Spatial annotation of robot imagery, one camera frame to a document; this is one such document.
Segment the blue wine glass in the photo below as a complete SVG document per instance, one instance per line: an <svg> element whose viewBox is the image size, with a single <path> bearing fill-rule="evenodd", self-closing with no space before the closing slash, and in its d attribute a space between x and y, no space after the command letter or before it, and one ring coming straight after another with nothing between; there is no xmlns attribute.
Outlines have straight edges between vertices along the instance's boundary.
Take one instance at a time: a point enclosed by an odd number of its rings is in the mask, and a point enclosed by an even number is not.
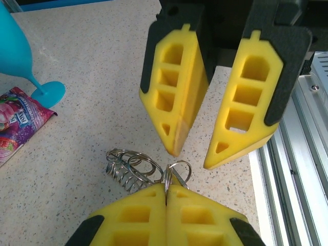
<svg viewBox="0 0 328 246"><path fill-rule="evenodd" d="M19 25L0 2L0 73L23 77L31 81L36 90L32 98L50 108L65 94L65 86L58 81L40 85L32 73L33 57L29 42Z"/></svg>

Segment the yellow foam gripper pad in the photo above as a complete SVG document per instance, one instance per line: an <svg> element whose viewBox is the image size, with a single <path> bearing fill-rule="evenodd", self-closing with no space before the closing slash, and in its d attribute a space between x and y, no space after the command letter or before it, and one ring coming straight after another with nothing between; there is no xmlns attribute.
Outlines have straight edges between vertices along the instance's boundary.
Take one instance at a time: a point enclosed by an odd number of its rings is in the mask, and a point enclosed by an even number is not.
<svg viewBox="0 0 328 246"><path fill-rule="evenodd" d="M269 41L255 30L242 38L215 122L204 162L216 168L263 146L278 123L267 126L264 117L283 68Z"/></svg>
<svg viewBox="0 0 328 246"><path fill-rule="evenodd" d="M163 184L152 185L92 213L105 219L90 246L164 246L165 214Z"/></svg>
<svg viewBox="0 0 328 246"><path fill-rule="evenodd" d="M244 215L181 186L170 186L166 218L169 246L243 246L230 219Z"/></svg>
<svg viewBox="0 0 328 246"><path fill-rule="evenodd" d="M208 89L198 39L190 24L157 43L147 93L140 99L166 150L178 156Z"/></svg>

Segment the speckled countertop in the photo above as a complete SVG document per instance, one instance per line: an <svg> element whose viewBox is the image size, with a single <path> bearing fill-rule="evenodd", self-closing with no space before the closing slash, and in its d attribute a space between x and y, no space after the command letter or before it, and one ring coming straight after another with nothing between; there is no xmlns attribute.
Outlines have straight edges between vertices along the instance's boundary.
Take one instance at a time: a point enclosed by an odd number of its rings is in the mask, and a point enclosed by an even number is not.
<svg viewBox="0 0 328 246"><path fill-rule="evenodd" d="M158 0L110 2L19 13L42 83L67 93L51 118L0 168L0 245L60 245L93 211L127 193L105 174L114 147L144 152L164 167L165 151L138 87L148 27ZM218 67L179 159L193 165L193 191L247 216L259 231L247 156L214 171L202 168L230 69ZM0 92L22 78L0 75Z"/></svg>

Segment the rectangular cutout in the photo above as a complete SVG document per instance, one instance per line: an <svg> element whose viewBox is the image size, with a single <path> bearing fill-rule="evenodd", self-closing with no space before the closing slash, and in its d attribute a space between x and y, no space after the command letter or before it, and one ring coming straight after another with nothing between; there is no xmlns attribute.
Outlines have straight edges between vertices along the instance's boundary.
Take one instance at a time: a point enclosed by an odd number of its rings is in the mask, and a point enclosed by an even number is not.
<svg viewBox="0 0 328 246"><path fill-rule="evenodd" d="M246 58L241 77L266 81L270 66L264 57L250 55Z"/></svg>
<svg viewBox="0 0 328 246"><path fill-rule="evenodd" d="M162 85L176 87L178 84L179 73L174 70L161 69L159 83Z"/></svg>
<svg viewBox="0 0 328 246"><path fill-rule="evenodd" d="M216 146L216 153L220 153L223 150L226 150L229 147L229 144L227 144L226 142L219 142Z"/></svg>
<svg viewBox="0 0 328 246"><path fill-rule="evenodd" d="M224 235L222 233L188 232L188 246L223 246Z"/></svg>
<svg viewBox="0 0 328 246"><path fill-rule="evenodd" d="M139 223L149 222L150 207L146 206L131 206L123 209L118 217L118 222Z"/></svg>
<svg viewBox="0 0 328 246"><path fill-rule="evenodd" d="M244 85L237 85L233 101L241 104L257 106L261 94L262 90L260 89Z"/></svg>
<svg viewBox="0 0 328 246"><path fill-rule="evenodd" d="M114 246L148 246L149 232L147 231L118 231L114 232Z"/></svg>
<svg viewBox="0 0 328 246"><path fill-rule="evenodd" d="M183 45L172 44L168 48L164 49L163 63L170 63L180 65L183 54Z"/></svg>
<svg viewBox="0 0 328 246"><path fill-rule="evenodd" d="M188 197L185 193L183 193L183 192L181 192L181 191L178 191L177 193L176 193L176 197L178 197L178 198L183 198L183 197Z"/></svg>
<svg viewBox="0 0 328 246"><path fill-rule="evenodd" d="M171 112L173 109L174 97L175 94L173 93L166 92L166 91L158 91L156 108L167 112Z"/></svg>
<svg viewBox="0 0 328 246"><path fill-rule="evenodd" d="M225 128L228 130L242 130L247 132L251 126L254 114L237 109L230 109Z"/></svg>
<svg viewBox="0 0 328 246"><path fill-rule="evenodd" d="M156 192L155 191L151 191L151 192L147 193L145 196L154 197L154 196L156 196Z"/></svg>
<svg viewBox="0 0 328 246"><path fill-rule="evenodd" d="M181 209L181 223L214 224L212 212L207 208L188 206Z"/></svg>

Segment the juice pouch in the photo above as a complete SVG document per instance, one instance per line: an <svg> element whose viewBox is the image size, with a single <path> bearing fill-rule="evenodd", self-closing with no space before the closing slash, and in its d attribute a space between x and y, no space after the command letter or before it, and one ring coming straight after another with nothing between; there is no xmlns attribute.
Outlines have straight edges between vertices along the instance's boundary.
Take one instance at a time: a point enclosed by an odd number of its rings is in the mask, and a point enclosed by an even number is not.
<svg viewBox="0 0 328 246"><path fill-rule="evenodd" d="M0 96L0 167L54 114L18 87Z"/></svg>

